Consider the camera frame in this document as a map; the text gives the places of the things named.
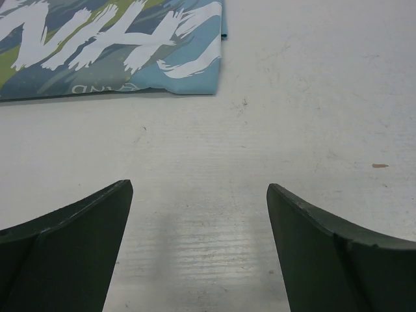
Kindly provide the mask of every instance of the brown spot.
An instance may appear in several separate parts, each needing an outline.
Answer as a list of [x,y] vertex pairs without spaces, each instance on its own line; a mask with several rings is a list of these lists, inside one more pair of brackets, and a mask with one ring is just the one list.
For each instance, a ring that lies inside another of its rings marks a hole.
[[373,168],[385,168],[388,167],[388,164],[372,164]]

